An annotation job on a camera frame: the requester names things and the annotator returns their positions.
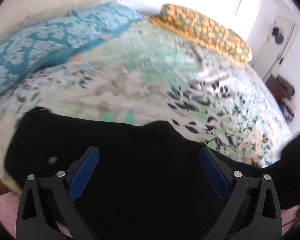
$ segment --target doorframe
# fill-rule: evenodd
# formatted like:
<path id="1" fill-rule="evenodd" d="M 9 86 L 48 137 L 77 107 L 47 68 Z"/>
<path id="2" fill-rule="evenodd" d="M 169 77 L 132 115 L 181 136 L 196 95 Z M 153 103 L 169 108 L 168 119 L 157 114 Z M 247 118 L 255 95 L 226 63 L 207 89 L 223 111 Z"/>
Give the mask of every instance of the doorframe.
<path id="1" fill-rule="evenodd" d="M 274 65 L 271 67 L 269 75 L 266 75 L 266 77 L 268 76 L 267 79 L 269 78 L 270 75 L 273 75 L 275 78 L 278 76 L 280 67 L 282 66 L 282 64 L 284 64 L 285 59 L 288 56 L 288 53 L 290 52 L 292 44 L 297 36 L 298 30 L 299 30 L 299 25 L 294 23 L 294 28 L 290 35 L 289 41 L 286 44 L 286 47 L 284 48 L 283 52 L 279 56 L 278 60 L 276 62 L 274 62 Z"/>

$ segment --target bed sheet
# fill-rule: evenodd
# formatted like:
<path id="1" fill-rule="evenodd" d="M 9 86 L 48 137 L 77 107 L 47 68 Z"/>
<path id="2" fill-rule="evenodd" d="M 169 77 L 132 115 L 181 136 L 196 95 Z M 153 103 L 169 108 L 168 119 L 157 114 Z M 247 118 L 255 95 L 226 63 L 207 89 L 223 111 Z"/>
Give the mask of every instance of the bed sheet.
<path id="1" fill-rule="evenodd" d="M 234 160 L 265 167 L 279 159 L 291 134 L 249 65 L 238 68 L 147 19 L 103 38 L 106 43 L 34 73 L 0 97 L 2 179 L 9 177 L 3 164 L 11 136 L 35 106 L 133 125 L 166 120 L 185 138 Z"/>

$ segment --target floral bedspread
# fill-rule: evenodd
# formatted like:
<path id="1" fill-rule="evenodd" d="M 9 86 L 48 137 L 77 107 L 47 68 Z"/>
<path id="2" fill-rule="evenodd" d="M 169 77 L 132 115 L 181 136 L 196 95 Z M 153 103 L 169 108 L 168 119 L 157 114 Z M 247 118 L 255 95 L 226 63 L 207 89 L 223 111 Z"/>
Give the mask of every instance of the floral bedspread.
<path id="1" fill-rule="evenodd" d="M 104 38 L 106 43 L 9 89 L 0 97 L 0 122 L 13 114 L 9 125 L 15 129 L 35 106 L 133 125 L 167 120 L 185 138 L 234 160 L 264 167 L 279 158 L 291 134 L 249 65 L 238 68 L 148 20 Z"/>

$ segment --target teal patterned pillow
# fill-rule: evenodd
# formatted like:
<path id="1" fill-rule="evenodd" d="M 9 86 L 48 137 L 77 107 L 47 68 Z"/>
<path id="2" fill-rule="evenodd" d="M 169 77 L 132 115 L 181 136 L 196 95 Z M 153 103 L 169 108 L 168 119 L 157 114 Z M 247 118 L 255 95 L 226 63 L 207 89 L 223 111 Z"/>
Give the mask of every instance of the teal patterned pillow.
<path id="1" fill-rule="evenodd" d="M 102 26 L 102 31 L 110 34 L 120 33 L 129 27 L 130 22 L 143 19 L 137 11 L 117 2 L 105 3 L 81 13 L 70 10 L 69 15 L 96 20 Z"/>
<path id="2" fill-rule="evenodd" d="M 103 42 L 100 33 L 97 21 L 65 17 L 13 35 L 0 46 L 0 94 L 34 71 L 62 64 L 68 57 Z"/>

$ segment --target cushion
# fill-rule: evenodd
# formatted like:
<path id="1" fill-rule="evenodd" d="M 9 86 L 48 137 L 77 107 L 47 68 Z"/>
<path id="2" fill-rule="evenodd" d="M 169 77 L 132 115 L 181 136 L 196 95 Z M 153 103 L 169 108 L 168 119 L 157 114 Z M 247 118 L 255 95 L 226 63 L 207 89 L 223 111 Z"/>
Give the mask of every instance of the cushion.
<path id="1" fill-rule="evenodd" d="M 215 51 L 238 66 L 252 59 L 248 44 L 235 32 L 189 8 L 164 4 L 150 21 Z"/>
<path id="2" fill-rule="evenodd" d="M 69 15 L 85 20 L 96 20 L 101 25 L 103 32 L 112 34 L 126 30 L 132 21 L 143 19 L 137 11 L 117 2 L 105 3 L 81 13 L 70 10 Z"/>
<path id="3" fill-rule="evenodd" d="M 104 41 L 96 21 L 65 17 L 27 28 L 0 45 L 0 94 L 42 67 L 64 63 Z"/>

